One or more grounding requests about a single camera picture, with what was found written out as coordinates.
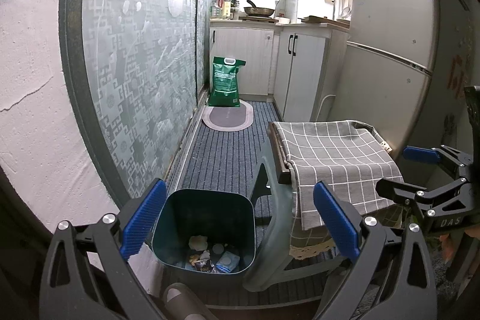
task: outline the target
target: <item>frying pan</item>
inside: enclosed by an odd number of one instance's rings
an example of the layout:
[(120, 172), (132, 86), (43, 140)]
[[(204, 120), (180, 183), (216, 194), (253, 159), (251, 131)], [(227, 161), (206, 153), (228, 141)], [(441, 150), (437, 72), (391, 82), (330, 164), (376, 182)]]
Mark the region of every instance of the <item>frying pan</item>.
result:
[(252, 7), (244, 7), (243, 10), (247, 13), (248, 16), (263, 16), (263, 17), (269, 17), (271, 16), (275, 10), (274, 9), (268, 9), (265, 7), (256, 7), (255, 3), (252, 1), (247, 1), (249, 4), (252, 5)]

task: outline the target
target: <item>gray bath mat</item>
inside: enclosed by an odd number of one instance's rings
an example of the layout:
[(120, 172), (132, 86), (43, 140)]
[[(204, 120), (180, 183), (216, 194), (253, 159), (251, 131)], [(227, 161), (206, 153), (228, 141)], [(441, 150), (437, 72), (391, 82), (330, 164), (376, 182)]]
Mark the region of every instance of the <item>gray bath mat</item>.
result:
[(210, 129), (221, 132), (238, 132), (254, 123), (254, 108), (240, 100), (240, 107), (207, 107), (203, 112), (203, 122)]

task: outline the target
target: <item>trash can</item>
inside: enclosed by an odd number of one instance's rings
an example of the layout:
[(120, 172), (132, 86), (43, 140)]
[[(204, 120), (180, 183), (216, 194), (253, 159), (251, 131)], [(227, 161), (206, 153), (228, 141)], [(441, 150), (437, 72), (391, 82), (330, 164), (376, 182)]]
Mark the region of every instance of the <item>trash can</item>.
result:
[[(192, 236), (206, 236), (211, 263), (215, 272), (198, 271), (190, 264)], [(215, 244), (239, 257), (232, 272), (215, 267), (221, 254)], [(249, 199), (241, 194), (212, 190), (182, 189), (166, 200), (155, 227), (152, 249), (157, 258), (171, 268), (178, 282), (187, 286), (234, 286), (242, 278), (255, 257), (255, 216)]]

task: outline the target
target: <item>white cabinet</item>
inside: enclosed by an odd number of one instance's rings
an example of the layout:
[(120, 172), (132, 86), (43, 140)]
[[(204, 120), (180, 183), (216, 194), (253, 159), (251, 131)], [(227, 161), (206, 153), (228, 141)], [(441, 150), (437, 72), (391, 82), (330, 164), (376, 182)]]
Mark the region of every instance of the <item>white cabinet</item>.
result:
[(210, 75), (215, 56), (244, 60), (246, 65), (237, 75), (238, 92), (267, 96), (273, 36), (274, 31), (266, 29), (211, 28)]
[(326, 39), (295, 35), (284, 121), (310, 122), (320, 81)]
[(280, 47), (278, 50), (277, 75), (275, 77), (275, 90), (273, 97), (277, 109), (283, 115), (287, 101), (290, 72), (292, 68), (292, 44), (294, 34), (289, 32), (280, 33)]

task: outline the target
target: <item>plastic oil bottle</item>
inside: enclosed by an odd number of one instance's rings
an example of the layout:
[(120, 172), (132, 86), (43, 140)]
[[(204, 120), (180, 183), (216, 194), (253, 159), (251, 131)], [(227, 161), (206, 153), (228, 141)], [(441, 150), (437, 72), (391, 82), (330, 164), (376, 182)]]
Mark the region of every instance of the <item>plastic oil bottle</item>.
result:
[(232, 0), (223, 0), (222, 19), (230, 19)]
[(210, 18), (221, 19), (223, 11), (223, 0), (212, 0), (210, 3)]

